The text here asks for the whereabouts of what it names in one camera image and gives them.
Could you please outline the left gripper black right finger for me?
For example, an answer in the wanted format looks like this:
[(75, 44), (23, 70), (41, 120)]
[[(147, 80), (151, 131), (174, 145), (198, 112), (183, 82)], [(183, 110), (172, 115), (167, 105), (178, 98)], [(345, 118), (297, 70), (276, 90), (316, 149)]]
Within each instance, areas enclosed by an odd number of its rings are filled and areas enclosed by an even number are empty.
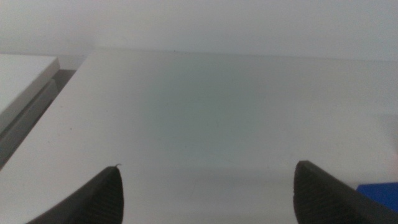
[(299, 161), (295, 167), (293, 205), (300, 224), (397, 224), (397, 212), (310, 161)]

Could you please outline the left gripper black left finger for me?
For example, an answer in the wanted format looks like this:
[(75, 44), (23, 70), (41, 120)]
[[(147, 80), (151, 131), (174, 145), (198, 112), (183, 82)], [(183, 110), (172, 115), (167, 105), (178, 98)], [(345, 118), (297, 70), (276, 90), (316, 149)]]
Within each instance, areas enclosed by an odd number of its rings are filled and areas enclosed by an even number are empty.
[(124, 216), (123, 181), (118, 167), (109, 166), (70, 196), (31, 220), (30, 224), (119, 224)]

